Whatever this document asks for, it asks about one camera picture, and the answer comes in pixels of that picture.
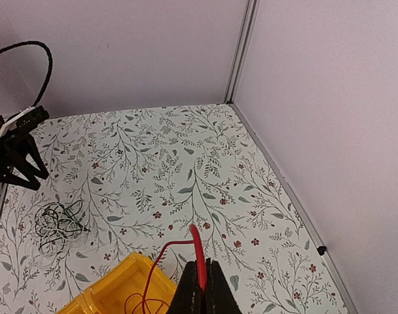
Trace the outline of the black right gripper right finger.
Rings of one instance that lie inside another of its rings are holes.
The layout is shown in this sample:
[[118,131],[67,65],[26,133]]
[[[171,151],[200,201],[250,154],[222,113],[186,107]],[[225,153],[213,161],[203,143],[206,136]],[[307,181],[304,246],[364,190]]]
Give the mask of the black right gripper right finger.
[[208,258],[206,268],[207,283],[204,294],[204,313],[240,313],[240,308],[218,261]]

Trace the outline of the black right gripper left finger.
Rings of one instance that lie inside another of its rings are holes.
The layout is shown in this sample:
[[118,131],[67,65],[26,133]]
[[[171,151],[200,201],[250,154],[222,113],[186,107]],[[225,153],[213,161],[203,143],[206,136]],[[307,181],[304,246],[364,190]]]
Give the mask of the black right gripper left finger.
[[198,283],[196,262],[188,262],[167,310],[167,314],[201,314],[206,312],[205,296]]

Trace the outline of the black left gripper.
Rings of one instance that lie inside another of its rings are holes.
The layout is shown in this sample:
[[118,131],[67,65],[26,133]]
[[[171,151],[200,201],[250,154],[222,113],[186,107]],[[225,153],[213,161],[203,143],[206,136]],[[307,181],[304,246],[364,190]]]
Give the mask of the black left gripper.
[[[0,127],[4,122],[0,116]],[[27,156],[33,159],[35,165],[27,161]],[[38,190],[41,184],[36,177],[47,179],[48,176],[32,135],[14,130],[0,139],[0,183]]]

